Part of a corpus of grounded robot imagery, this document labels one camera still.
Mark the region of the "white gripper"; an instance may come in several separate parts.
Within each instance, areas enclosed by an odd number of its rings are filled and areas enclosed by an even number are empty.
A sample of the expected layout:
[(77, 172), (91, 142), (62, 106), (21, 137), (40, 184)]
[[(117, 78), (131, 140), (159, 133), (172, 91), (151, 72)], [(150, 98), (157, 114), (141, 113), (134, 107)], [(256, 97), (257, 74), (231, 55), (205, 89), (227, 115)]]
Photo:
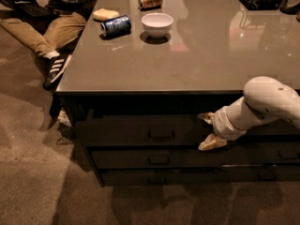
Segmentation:
[(245, 135), (244, 130), (240, 130), (233, 126), (227, 115), (227, 106), (222, 107), (215, 113), (204, 112), (197, 115), (198, 119), (212, 125), (216, 134), (209, 134), (203, 142), (200, 143), (198, 149), (200, 151), (208, 151), (227, 145), (227, 141), (235, 141)]

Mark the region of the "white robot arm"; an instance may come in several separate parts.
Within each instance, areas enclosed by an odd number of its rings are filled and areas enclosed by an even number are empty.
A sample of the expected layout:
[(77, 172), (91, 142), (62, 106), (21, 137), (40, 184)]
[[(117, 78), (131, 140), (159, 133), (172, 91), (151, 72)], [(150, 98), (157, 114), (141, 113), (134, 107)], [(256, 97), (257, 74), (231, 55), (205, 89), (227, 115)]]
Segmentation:
[(243, 89), (243, 96), (215, 112), (198, 115), (213, 127), (198, 149), (208, 151), (226, 146), (250, 128), (283, 119), (300, 128), (300, 96), (290, 86), (271, 77), (255, 77)]

